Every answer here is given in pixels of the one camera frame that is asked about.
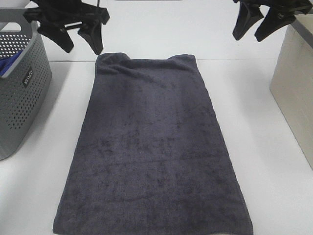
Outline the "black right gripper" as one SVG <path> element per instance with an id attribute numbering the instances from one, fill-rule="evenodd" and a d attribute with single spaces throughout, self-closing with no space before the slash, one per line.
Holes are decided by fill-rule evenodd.
<path id="1" fill-rule="evenodd" d="M 295 15 L 306 15 L 312 10 L 310 0 L 234 0 L 233 2 L 239 2 L 238 18 L 232 33 L 237 41 L 264 17 L 260 11 L 261 5 L 269 7 L 270 10 L 255 32 L 258 42 L 293 23 L 296 20 Z"/>

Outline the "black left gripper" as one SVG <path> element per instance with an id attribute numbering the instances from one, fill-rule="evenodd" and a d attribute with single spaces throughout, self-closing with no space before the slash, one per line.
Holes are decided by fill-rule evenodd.
<path id="1" fill-rule="evenodd" d="M 40 23 L 39 33 L 70 53 L 74 44 L 67 30 L 79 28 L 80 35 L 95 54 L 103 50 L 101 25 L 110 18 L 106 8 L 90 5 L 81 0 L 35 0 L 38 6 L 27 9 L 23 16 L 28 22 Z"/>

